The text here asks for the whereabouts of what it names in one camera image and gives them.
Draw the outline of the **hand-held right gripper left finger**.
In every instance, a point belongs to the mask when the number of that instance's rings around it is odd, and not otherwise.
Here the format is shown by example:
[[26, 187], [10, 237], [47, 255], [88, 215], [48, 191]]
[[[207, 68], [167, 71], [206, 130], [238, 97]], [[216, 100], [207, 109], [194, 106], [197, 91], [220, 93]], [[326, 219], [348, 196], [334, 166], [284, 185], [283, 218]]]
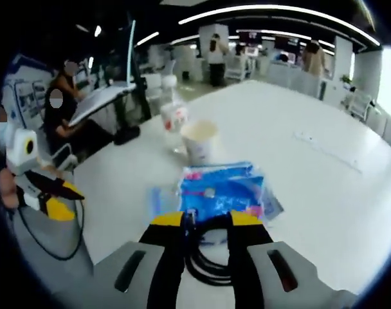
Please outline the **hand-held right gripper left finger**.
[[175, 308], [185, 268], [185, 214], [155, 217], [138, 241], [129, 241], [98, 264], [100, 291], [121, 308]]

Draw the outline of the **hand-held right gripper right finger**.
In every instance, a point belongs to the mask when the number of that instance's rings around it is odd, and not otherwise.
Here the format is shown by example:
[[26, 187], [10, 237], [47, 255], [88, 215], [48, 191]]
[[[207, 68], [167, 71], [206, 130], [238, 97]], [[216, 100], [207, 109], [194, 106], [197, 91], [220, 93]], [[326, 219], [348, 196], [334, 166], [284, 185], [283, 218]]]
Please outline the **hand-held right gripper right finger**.
[[352, 308], [356, 295], [335, 290], [316, 266], [283, 241], [274, 242], [262, 222], [231, 211], [228, 266], [236, 308]]

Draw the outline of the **person's left hand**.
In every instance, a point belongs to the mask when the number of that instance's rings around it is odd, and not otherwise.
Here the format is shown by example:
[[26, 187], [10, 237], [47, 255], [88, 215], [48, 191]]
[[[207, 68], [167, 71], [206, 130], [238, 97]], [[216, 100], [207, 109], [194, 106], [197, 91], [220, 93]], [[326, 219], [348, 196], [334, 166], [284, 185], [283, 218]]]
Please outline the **person's left hand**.
[[13, 174], [7, 168], [0, 171], [0, 197], [7, 209], [18, 208], [17, 186]]

